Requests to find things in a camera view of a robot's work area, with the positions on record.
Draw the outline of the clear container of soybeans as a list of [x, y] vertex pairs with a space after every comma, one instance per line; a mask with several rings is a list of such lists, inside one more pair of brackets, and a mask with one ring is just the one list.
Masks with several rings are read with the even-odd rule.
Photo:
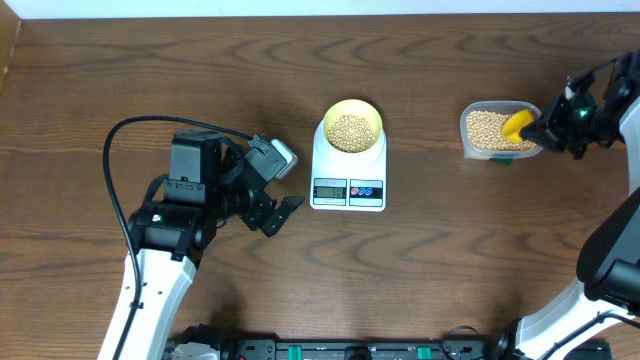
[[464, 157], [512, 161], [541, 153], [541, 146], [528, 141], [509, 142], [501, 135], [506, 120], [521, 110], [528, 110], [532, 115], [541, 114], [537, 107], [523, 101], [491, 100], [469, 105], [460, 117]]

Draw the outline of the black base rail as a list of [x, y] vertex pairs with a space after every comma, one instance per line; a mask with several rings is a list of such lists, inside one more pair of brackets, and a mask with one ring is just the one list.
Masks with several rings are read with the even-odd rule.
[[286, 339], [274, 333], [231, 332], [199, 325], [169, 339], [167, 360], [419, 360], [510, 359], [505, 338], [496, 344], [472, 330], [442, 339]]

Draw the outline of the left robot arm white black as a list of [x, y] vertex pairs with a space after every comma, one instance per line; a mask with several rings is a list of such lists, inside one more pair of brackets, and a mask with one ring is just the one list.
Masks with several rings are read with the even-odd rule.
[[129, 252], [100, 358], [160, 358], [218, 228], [239, 217], [249, 230], [271, 237], [302, 205], [301, 196], [276, 201], [265, 191], [296, 162], [278, 139], [254, 135], [242, 147], [217, 131], [177, 132], [168, 174], [151, 182], [125, 223]]

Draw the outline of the soybeans heap in bowl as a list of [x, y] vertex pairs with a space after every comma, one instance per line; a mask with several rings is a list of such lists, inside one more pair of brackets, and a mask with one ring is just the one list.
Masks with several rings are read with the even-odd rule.
[[345, 114], [330, 124], [327, 139], [342, 152], [359, 153], [375, 144], [376, 132], [365, 117]]

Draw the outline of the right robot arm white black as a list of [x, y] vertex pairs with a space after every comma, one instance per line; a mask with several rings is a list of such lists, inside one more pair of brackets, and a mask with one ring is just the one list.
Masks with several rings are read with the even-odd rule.
[[595, 72], [567, 80], [564, 91], [516, 134], [553, 152], [583, 158], [588, 146], [626, 147], [629, 192], [625, 201], [585, 241], [575, 280], [541, 310], [516, 320], [496, 345], [497, 359], [563, 359], [619, 323], [639, 325], [639, 54], [606, 61], [610, 68], [600, 101], [590, 93]]

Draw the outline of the yellow plastic measuring scoop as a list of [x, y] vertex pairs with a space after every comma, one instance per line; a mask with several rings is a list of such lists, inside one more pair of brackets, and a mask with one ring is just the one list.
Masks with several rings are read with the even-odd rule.
[[528, 109], [518, 111], [505, 121], [501, 128], [501, 136], [508, 142], [522, 143], [523, 138], [520, 131], [533, 123], [534, 120], [534, 114]]

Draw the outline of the white digital kitchen scale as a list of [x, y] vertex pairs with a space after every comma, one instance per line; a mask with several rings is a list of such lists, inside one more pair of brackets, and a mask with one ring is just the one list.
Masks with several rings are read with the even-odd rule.
[[382, 212], [387, 195], [387, 144], [381, 132], [359, 153], [334, 148], [318, 125], [313, 142], [310, 206], [316, 210]]

